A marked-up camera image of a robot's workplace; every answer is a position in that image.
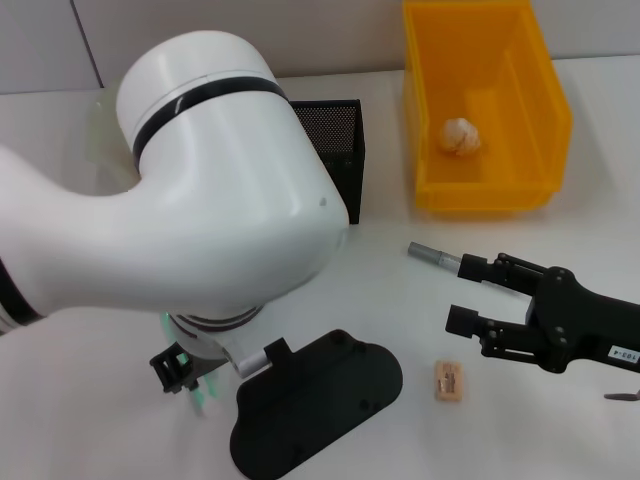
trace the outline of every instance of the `mesh container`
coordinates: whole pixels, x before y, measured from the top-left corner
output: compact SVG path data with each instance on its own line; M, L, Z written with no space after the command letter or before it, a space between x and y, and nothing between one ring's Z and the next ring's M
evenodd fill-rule
M349 211L360 221L364 172L364 130L360 100L291 102L300 123Z

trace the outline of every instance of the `yellow bin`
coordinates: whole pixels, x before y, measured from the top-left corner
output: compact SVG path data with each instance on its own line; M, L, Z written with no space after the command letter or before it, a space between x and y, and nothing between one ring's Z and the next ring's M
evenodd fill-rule
M404 105L416 205L436 212L531 210L560 190L571 111L528 1L405 1ZM466 118L482 147L439 147Z

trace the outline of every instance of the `white tabletop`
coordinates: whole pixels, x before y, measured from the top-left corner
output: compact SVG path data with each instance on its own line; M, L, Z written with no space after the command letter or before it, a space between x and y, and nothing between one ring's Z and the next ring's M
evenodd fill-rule
M452 303L523 322L526 297L407 258L412 240L460 255L501 251L574 271L588 288L640 303L640 57L556 62L574 112L565 185L509 221L443 222L416 212L405 181L402 72L282 80L292 99L360 98L367 158L361 224L313 282L269 305L243 348L284 336L297 350L334 328L400 361L395 403L286 478L459 480L638 478L640 404L611 402L640 376L593 362L563 375L480 355L444 331ZM73 190L108 189L82 160L97 92L0 97L0 142ZM149 359L158 316L74 309L0 339L0 478L233 480L228 439L239 380L223 367L196 416L163 395ZM463 363L460 404L433 396L438 359Z

